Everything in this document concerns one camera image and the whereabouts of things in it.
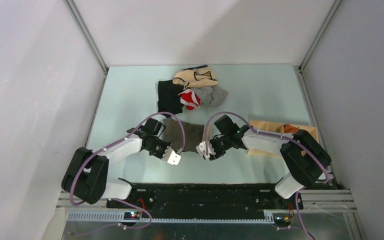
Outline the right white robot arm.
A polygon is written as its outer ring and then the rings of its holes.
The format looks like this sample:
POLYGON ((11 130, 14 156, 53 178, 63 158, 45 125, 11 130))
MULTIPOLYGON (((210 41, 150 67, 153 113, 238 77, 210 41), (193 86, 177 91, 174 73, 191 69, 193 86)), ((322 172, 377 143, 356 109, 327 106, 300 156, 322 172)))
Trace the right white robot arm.
POLYGON ((232 112, 222 111, 210 117, 207 124, 214 124, 219 135, 210 139, 209 130, 204 131, 204 140, 196 146, 198 154, 206 160, 216 160, 229 149, 258 150, 281 156, 288 173, 275 185, 271 194, 271 204, 284 209, 291 202, 291 196, 304 188, 313 186, 324 176, 327 183, 331 177, 327 171, 332 159, 326 150, 305 129, 295 133, 280 133, 252 126, 242 116, 244 122, 239 127, 231 119, 232 112))

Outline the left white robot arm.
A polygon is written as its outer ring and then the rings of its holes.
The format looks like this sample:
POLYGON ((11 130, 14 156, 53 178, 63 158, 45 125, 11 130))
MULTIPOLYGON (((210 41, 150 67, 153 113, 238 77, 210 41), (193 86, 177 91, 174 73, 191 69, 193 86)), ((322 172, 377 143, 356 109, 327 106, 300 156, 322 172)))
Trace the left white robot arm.
POLYGON ((125 208, 133 208, 138 202, 138 194, 132 191, 133 184, 121 178, 110 179, 109 169, 141 151, 170 165, 178 165, 181 156, 170 142, 159 137, 160 129, 164 127, 160 121, 150 118, 138 129, 129 129, 127 137, 102 151, 78 148, 62 179, 62 190, 73 192, 74 197, 90 205, 101 199, 116 198, 125 208))

